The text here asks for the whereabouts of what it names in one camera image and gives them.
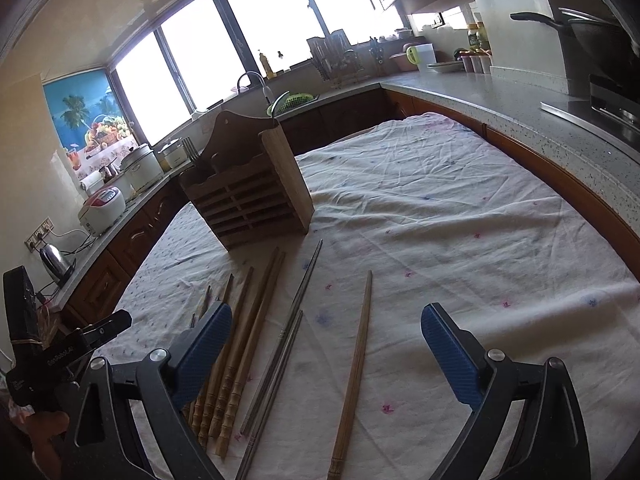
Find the palm tree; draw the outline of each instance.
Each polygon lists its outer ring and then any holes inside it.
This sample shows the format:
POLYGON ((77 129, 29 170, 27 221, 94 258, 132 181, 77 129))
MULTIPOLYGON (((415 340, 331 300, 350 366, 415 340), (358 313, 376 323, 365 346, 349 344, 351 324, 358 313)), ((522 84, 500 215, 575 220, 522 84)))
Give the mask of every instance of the palm tree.
POLYGON ((116 106, 116 103, 113 101, 113 97, 105 95, 100 101, 98 101, 98 106, 100 107, 100 113, 105 115, 119 115, 120 111, 116 106))
POLYGON ((84 104, 84 97, 79 95, 68 95, 67 97, 62 98, 62 102, 69 108, 69 110, 64 112, 61 117, 70 129, 77 130, 82 124, 84 124, 88 130, 91 129, 91 127, 86 123, 89 118, 89 110, 87 110, 84 104))

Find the wooden utensil holder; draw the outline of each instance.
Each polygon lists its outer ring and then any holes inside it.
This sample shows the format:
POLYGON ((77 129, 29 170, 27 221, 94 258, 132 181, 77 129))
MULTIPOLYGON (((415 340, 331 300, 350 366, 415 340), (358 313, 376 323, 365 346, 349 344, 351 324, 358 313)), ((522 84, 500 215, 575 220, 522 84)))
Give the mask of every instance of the wooden utensil holder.
POLYGON ((202 155, 219 172, 207 176, 199 168, 189 168, 180 174, 180 184, 227 250, 268 237, 308 232, 314 212, 311 195, 276 121, 220 112, 212 141, 202 155), (262 129, 265 124, 274 127, 262 129), (254 130, 247 131, 247 126, 254 130), (212 148, 215 143, 224 151, 212 148), (220 171, 226 162, 243 159, 247 162, 220 171))

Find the hand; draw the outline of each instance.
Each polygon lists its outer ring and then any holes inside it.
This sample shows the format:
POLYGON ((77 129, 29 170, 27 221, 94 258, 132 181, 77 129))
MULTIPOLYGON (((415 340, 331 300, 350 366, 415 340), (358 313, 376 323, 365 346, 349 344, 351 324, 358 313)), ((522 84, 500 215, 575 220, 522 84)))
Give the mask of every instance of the hand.
POLYGON ((65 412, 37 412, 27 417, 25 425, 36 464, 49 480, 60 480, 62 460, 51 438, 66 431, 69 416, 65 412))

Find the granite countertop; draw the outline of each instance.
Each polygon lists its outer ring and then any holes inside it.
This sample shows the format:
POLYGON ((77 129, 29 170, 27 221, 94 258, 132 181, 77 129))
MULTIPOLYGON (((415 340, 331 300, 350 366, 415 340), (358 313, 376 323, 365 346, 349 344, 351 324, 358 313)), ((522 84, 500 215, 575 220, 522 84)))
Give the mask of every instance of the granite countertop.
POLYGON ((133 216, 142 209, 142 207, 151 199, 155 193, 161 189, 164 184, 175 175, 179 174, 182 170, 185 170, 191 165, 191 161, 187 160, 177 168, 173 168, 169 172, 165 173, 160 180, 153 184, 149 189, 140 193, 137 197, 127 203, 127 208, 124 213, 116 220, 115 224, 109 227, 103 232, 98 239, 87 250, 82 251, 76 256, 76 270, 69 278, 68 282, 63 285, 60 292, 56 296, 55 304, 50 307, 51 312, 58 312, 62 310, 65 303, 71 297, 71 294, 75 290, 76 286, 80 283, 86 272, 97 260, 100 253, 107 248, 111 240, 118 234, 126 223, 133 218, 133 216))
POLYGON ((518 140, 583 182, 640 235, 640 165, 580 126, 540 109, 540 101, 576 100, 565 94, 489 75, 408 72, 326 92, 278 120, 375 88, 451 108, 518 140))

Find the wok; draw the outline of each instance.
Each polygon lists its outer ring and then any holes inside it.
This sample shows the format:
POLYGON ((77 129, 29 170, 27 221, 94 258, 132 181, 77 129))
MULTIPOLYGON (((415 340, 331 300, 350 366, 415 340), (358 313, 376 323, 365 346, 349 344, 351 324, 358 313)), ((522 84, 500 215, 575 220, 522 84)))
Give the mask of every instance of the wok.
POLYGON ((560 34, 574 37, 596 65, 621 86, 636 86, 640 80, 640 59, 634 54, 631 38, 615 23, 581 13, 584 18, 560 22, 537 12, 514 12, 518 22, 539 22, 560 34))

